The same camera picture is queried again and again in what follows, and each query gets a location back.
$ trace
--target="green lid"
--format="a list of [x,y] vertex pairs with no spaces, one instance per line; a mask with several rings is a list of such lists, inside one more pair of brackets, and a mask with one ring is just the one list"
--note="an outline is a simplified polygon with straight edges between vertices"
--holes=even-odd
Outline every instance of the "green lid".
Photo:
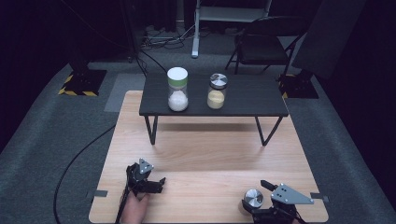
[[187,85],[188,72],[182,67],[174,67],[168,70],[168,83],[173,87],[184,87]]

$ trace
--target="chair seat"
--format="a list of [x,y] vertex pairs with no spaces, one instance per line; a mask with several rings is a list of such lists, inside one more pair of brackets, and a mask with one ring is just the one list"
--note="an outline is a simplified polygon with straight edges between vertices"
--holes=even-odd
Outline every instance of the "chair seat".
[[289,57],[276,36],[247,35],[239,53],[240,63],[243,64],[289,63]]

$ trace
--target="human hand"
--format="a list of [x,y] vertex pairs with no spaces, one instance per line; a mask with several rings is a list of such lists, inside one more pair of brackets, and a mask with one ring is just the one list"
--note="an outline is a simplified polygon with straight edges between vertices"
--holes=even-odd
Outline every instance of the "human hand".
[[131,192],[128,195],[125,207],[122,211],[121,223],[140,224],[146,216],[149,205],[149,194],[145,194],[139,201]]

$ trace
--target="jar lid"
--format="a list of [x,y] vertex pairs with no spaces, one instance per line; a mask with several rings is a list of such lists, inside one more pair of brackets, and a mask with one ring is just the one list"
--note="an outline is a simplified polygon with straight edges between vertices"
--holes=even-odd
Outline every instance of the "jar lid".
[[213,74],[210,77],[210,86],[216,90],[222,90],[227,87],[228,78],[223,74]]
[[188,72],[182,67],[173,67],[168,70],[168,83],[173,87],[183,87],[187,85]]

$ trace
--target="gray carpet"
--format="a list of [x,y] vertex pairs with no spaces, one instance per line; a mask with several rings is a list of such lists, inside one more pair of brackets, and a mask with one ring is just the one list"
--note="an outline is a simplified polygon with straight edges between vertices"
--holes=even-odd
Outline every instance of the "gray carpet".
[[[181,49],[151,49],[146,52],[165,69],[185,67],[189,72],[231,75],[224,71],[232,52],[231,35],[202,38],[200,56],[191,58],[191,39]],[[149,76],[165,76],[149,57],[140,54]],[[0,223],[55,223],[54,191],[66,165],[95,137],[114,125],[123,95],[141,90],[144,77],[136,62],[108,59],[90,63],[91,69],[106,69],[99,96],[58,95],[71,72],[66,66],[37,97],[19,129],[0,154]],[[263,76],[276,76],[281,67],[271,67]],[[262,69],[241,67],[240,73],[257,74]],[[291,73],[298,69],[291,68]],[[318,82],[319,99],[286,99],[290,116],[303,145],[318,188],[330,201],[325,203],[331,224],[396,223],[396,214],[368,170],[342,121]],[[112,132],[86,149],[64,177],[58,195],[62,223],[90,223],[92,193],[100,178]]]

